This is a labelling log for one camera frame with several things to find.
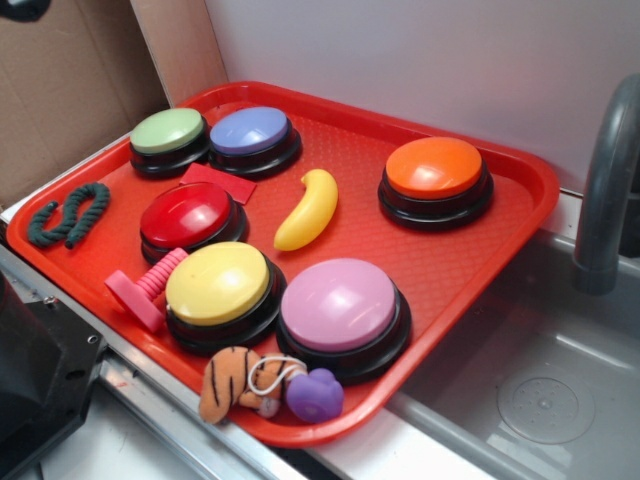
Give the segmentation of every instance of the yellow banana toy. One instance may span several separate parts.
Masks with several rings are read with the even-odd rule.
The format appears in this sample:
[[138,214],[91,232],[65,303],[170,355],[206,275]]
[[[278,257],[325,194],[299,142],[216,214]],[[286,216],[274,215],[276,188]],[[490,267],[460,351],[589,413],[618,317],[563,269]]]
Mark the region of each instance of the yellow banana toy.
[[276,232],[277,250],[297,250],[311,243],[331,221],[338,204],[338,184],[322,169],[309,170],[301,179],[306,191],[300,203]]

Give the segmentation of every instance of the button cap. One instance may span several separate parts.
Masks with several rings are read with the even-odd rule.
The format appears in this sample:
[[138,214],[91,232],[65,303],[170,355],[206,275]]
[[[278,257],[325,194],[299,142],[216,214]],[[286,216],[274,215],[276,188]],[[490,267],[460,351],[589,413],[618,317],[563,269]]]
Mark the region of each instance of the button cap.
[[248,312],[269,285],[269,268],[262,253],[241,242],[203,247],[171,273],[167,303],[186,323],[220,325]]
[[143,154],[168,152],[196,138],[203,126],[202,115],[193,108],[163,110],[136,125],[131,145]]
[[302,271],[282,297],[291,336],[322,352],[361,347],[387,328],[395,313],[395,288],[387,274],[363,260],[341,258]]
[[471,188],[482,172],[480,152],[457,138],[430,137],[396,149],[386,165],[390,185],[410,198],[436,200]]
[[213,147],[227,155],[250,155],[278,143],[287,133],[287,116],[271,107],[238,110],[211,129]]
[[215,234],[227,221],[231,202],[214,183],[189,183],[158,196],[140,218],[140,232],[160,248],[189,247]]

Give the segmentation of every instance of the sink basin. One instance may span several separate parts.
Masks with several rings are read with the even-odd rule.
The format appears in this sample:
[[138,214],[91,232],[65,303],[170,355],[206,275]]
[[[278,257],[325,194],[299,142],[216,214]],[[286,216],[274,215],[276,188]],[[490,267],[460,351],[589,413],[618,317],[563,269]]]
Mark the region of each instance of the sink basin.
[[640,478],[640,268],[592,297],[572,251],[538,232],[388,408],[497,478]]

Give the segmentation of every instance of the orange button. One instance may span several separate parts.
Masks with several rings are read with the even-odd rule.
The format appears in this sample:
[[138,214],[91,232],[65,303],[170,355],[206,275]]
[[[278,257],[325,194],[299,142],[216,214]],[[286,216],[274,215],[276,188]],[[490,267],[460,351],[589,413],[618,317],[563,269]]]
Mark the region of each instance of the orange button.
[[430,137],[409,142],[387,160],[389,184],[420,200],[453,197],[471,188],[482,173],[480,152],[468,142]]

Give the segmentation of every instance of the tray rim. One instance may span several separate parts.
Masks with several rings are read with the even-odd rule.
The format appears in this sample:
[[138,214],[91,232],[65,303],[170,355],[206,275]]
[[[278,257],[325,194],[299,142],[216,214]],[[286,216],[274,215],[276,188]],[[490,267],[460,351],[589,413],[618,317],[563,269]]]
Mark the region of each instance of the tray rim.
[[[228,415],[232,421],[235,421],[241,427],[245,428],[250,434],[273,446],[306,448],[327,443],[363,425],[384,406],[418,364],[427,357],[448,330],[457,322],[458,318],[462,315],[461,312],[464,312],[471,306],[473,301],[477,299],[489,283],[491,283],[550,215],[559,198],[559,182],[555,172],[546,162],[527,152],[263,82],[242,81],[219,85],[194,95],[176,107],[192,107],[200,111],[206,111],[208,110],[206,102],[212,101],[211,99],[215,96],[224,98],[226,95],[229,95],[228,101],[235,102],[241,100],[255,101],[256,98],[268,97],[271,99],[286,98],[287,101],[295,100],[293,102],[294,106],[298,104],[309,105],[310,103],[319,103],[323,109],[318,109],[316,118],[313,118],[314,120],[334,126],[338,126],[336,123],[342,124],[343,127],[338,128],[343,128],[354,133],[365,134],[367,137],[372,136],[371,131],[373,130],[379,131],[382,136],[391,135],[393,132],[396,132],[396,134],[403,132],[403,134],[414,136],[416,139],[433,135],[449,135],[461,138],[469,141],[480,150],[491,152],[497,156],[507,158],[511,162],[516,162],[520,168],[528,168],[532,176],[527,178],[527,180],[535,178],[535,182],[525,185],[534,199],[534,208],[526,221],[520,224],[510,237],[505,239],[505,242],[503,242],[498,250],[491,256],[490,261],[476,271],[467,285],[458,292],[444,310],[434,318],[432,324],[425,332],[412,340],[410,347],[401,358],[394,363],[383,377],[375,381],[375,385],[367,394],[365,401],[359,406],[335,420],[304,427],[274,424],[256,416],[253,412],[245,411],[245,409],[232,409]],[[290,113],[295,114],[297,108],[298,107],[293,107],[289,109]],[[333,112],[334,116],[327,117],[323,113],[326,111]],[[78,182],[83,181],[83,179],[90,181],[93,178],[95,181],[96,177],[104,177],[110,173],[113,168],[122,165],[122,162],[116,162],[118,157],[117,155],[113,155],[113,153],[117,149],[128,148],[128,146],[129,136],[126,135],[92,160],[79,166],[73,172],[73,175],[61,177],[58,181],[53,182],[34,195],[16,212],[12,221],[9,223],[7,241],[14,251],[76,299],[76,294],[67,290],[69,286],[78,283],[74,280],[74,277],[67,274],[60,266],[48,262],[46,255],[44,255],[42,251],[34,249],[33,246],[22,238],[20,229],[23,228],[26,231],[25,212],[40,208],[40,206],[47,203],[47,198],[50,196],[52,190],[70,192]],[[149,334],[149,339],[152,340],[153,335]]]

